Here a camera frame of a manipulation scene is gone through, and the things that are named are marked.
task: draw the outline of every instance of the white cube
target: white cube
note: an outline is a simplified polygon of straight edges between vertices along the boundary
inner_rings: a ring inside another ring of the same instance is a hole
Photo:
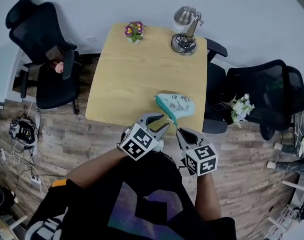
[[[182,152],[186,167],[197,176],[215,171],[218,153],[212,143]]]
[[[135,123],[131,129],[126,131],[126,135],[119,147],[137,161],[157,145],[158,141],[139,124]]]

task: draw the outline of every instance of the office chair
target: office chair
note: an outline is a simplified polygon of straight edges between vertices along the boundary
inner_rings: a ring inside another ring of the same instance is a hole
[[[56,10],[51,2],[40,5],[33,0],[20,0],[8,12],[5,25],[10,30],[9,37],[31,59],[40,65],[36,83],[36,105],[51,109],[72,103],[74,114],[78,113],[75,99],[79,94],[79,74],[82,65],[78,63],[76,45],[67,43],[60,31]],[[45,55],[53,47],[65,52],[63,73],[57,73],[50,66]],[[33,85],[28,81],[28,72],[21,72],[21,98],[26,89]]]
[[[220,66],[211,63],[216,54],[227,57],[227,50],[219,43],[207,39],[207,86],[203,130],[204,133],[221,134],[226,132],[224,121],[225,106],[221,105],[222,92],[225,86],[226,73]]]
[[[246,116],[249,122],[260,124],[261,134],[270,140],[275,131],[290,127],[292,115],[304,110],[304,82],[301,73],[282,60],[266,64],[231,68],[226,76],[224,94],[228,101],[250,95],[255,109]],[[225,121],[232,123],[230,113]]]

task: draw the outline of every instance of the white pot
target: white pot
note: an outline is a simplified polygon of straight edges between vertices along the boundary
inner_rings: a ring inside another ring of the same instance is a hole
[[[131,43],[131,44],[138,44],[139,42],[141,42],[142,40],[136,40],[135,42],[132,42],[132,38],[127,37],[127,40]]]

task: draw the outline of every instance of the orange stripe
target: orange stripe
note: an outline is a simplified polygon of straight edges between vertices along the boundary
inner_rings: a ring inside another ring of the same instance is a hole
[[[64,179],[62,179],[62,180],[59,179],[59,180],[57,180],[57,181],[54,181],[53,184],[52,184],[52,188],[53,188],[53,187],[56,187],[56,186],[57,186],[57,187],[59,187],[59,186],[65,186],[65,185],[66,185],[66,180],[67,180],[67,179],[64,178]]]

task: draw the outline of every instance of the lamp base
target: lamp base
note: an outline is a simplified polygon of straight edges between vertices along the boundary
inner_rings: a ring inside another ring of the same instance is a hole
[[[175,34],[171,40],[173,51],[183,56],[190,56],[196,52],[197,44],[195,39],[192,42],[183,42],[183,34]]]

